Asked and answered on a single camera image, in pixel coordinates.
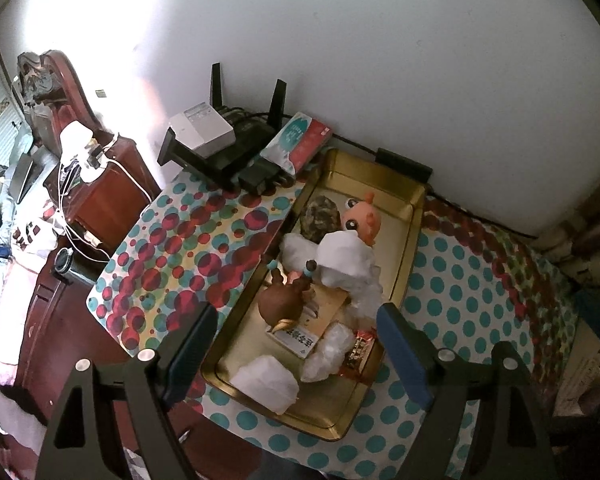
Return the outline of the red snack packet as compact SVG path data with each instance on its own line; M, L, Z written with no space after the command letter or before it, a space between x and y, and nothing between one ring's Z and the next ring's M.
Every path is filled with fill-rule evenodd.
M377 334L373 330L358 330L354 346L344 356L338 375L370 385L375 380L383 356L384 347L378 341Z

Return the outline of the white plastic bag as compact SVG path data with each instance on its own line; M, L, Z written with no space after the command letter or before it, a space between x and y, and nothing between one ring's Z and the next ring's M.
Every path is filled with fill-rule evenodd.
M321 382L336 374L354 344L353 330L339 322L333 322L304 361L300 380Z
M294 374L274 356L258 356L239 367L230 384L276 415L295 404L300 391Z
M378 309L384 304L384 290L380 284L380 267L372 266L364 276L347 276L343 284L350 304L344 310L347 326L355 330L373 330Z

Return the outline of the yellow medicine box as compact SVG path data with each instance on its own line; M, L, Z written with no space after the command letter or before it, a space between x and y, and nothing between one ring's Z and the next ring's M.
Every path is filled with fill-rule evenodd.
M265 333L272 341L304 360L348 300L348 294L340 288L312 284L311 301L304 307L298 322L294 325L287 323L275 333L272 327L268 327Z

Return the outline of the orange toy pig figure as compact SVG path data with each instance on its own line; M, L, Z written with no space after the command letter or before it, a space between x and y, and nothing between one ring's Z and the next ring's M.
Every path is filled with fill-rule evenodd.
M342 228L358 234L367 246L373 247L381 228L381 216L374 206L374 192L366 192L362 200L350 197L346 200L346 210L341 215Z

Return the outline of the camouflage sock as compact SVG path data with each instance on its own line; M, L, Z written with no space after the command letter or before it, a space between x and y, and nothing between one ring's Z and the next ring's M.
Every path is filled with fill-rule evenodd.
M340 211L333 200L317 195L306 203L300 214L300 233L304 238L320 244L325 235L340 230Z

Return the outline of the polka dot tablecloth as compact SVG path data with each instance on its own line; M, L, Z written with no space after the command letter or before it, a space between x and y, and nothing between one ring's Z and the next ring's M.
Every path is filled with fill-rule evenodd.
M226 318L302 190L261 197L218 190L182 172L132 227L87 297L87 309L129 353L158 346L202 302ZM568 281L508 233L428 198L402 312L439 347L484 363L494 344L517 349L544 408L555 402L576 333ZM262 448L347 479L390 479L424 413L383 362L351 429L325 442L274 422L196 380L187 403L216 450Z

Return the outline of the red wooden nightstand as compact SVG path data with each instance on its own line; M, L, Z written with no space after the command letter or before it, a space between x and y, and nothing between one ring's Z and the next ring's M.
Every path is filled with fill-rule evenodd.
M78 122L69 124L58 136L62 148L74 148L91 139L112 143L102 162L104 172L92 182L73 185L62 198L62 211L73 229L94 235L102 249L113 252L160 188L133 140L92 131Z

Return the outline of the white printed pillow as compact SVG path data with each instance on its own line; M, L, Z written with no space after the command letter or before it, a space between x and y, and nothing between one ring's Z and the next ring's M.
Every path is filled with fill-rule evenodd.
M554 416L583 416L584 411L580 407L580 397L598 385L600 385L600 338L581 318L560 381Z

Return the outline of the black wifi router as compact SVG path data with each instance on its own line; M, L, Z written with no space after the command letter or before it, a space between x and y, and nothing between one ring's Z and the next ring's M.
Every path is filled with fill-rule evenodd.
M266 112L250 112L240 106L227 106L223 102L221 65L214 63L211 67L210 100L206 103L234 128L235 143L219 153L202 158L175 139L169 119L157 157L158 164L164 166L174 162L184 169L197 171L220 188L230 191L234 188L236 174L244 170L283 127L286 92L286 81L276 81Z

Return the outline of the black power adapter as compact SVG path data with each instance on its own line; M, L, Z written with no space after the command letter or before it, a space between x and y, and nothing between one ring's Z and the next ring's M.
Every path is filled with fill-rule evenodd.
M427 184L432 175L431 167L384 148L376 151L375 162L421 184Z

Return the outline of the beige printed curtain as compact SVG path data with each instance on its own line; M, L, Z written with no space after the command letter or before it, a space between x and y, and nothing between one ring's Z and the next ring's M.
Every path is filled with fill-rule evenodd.
M600 184L532 247L581 284L600 287Z

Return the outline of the white small box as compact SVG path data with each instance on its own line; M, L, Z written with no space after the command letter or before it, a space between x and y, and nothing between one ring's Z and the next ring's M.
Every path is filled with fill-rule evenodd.
M228 148L236 141L234 128L206 102L170 118L175 139L202 158Z

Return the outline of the red teal tissue pack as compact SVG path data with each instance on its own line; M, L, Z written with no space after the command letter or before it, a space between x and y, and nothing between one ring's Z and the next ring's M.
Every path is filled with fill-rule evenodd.
M260 151L260 156L295 177L331 137L332 128L298 112Z

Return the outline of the white power strip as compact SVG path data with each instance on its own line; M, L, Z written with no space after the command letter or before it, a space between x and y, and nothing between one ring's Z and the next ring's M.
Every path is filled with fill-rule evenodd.
M99 161L102 147L91 129L74 120L62 129L59 140L62 166L69 167L76 162L83 182L92 183L104 173L105 168Z

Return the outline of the red wooden headboard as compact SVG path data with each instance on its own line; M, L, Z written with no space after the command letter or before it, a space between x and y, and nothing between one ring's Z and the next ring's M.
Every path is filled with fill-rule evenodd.
M60 156L60 133L75 120L91 130L96 140L108 142L112 138L88 104L64 52L22 52L17 68L24 114L36 144Z

